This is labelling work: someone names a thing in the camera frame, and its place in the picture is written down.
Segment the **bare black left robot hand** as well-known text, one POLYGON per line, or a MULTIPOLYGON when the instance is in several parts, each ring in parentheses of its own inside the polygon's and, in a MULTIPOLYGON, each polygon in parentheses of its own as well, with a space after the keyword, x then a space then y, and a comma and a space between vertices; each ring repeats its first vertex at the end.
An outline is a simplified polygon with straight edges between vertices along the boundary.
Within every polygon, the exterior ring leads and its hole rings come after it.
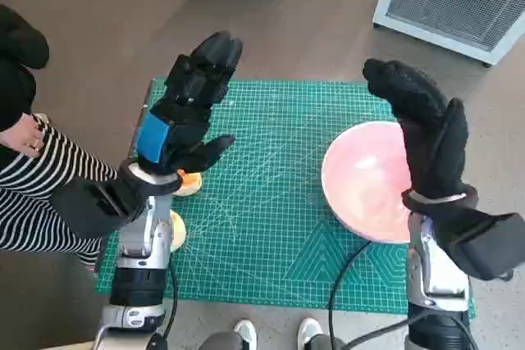
POLYGON ((203 172, 233 144, 231 134, 208 142, 204 137, 212 106, 226 96, 242 50, 242 41, 223 30, 206 38, 191 54, 176 58, 164 83, 165 92, 139 132, 136 149, 143 170, 155 175, 203 172))

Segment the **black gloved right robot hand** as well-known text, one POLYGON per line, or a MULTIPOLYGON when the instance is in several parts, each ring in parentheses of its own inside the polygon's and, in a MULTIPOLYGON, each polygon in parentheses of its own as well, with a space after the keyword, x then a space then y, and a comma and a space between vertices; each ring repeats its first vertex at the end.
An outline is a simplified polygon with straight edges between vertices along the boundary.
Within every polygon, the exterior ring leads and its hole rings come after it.
POLYGON ((369 92, 386 100, 404 136, 411 186, 422 200, 446 201, 468 194, 462 181, 468 124, 463 101, 448 99, 437 83, 401 61, 368 59, 369 92))

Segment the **person's hand with ring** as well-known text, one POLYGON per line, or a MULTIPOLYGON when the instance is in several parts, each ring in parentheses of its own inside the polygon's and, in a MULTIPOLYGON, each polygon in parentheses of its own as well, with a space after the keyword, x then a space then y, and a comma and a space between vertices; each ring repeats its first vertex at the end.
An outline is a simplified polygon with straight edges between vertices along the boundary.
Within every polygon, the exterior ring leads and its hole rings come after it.
POLYGON ((37 157, 43 146, 43 132, 32 116, 23 113, 12 127, 1 132, 1 145, 27 157, 37 157))

